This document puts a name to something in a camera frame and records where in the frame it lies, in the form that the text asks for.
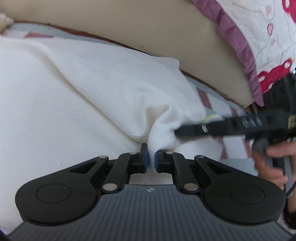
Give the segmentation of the person right hand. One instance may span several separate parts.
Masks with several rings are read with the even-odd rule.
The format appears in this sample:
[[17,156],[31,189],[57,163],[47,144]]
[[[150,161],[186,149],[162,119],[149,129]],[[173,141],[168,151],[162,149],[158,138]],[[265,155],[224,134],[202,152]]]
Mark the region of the person right hand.
[[295,142],[271,145],[265,138],[252,145],[252,157],[258,176],[287,193],[295,187]]

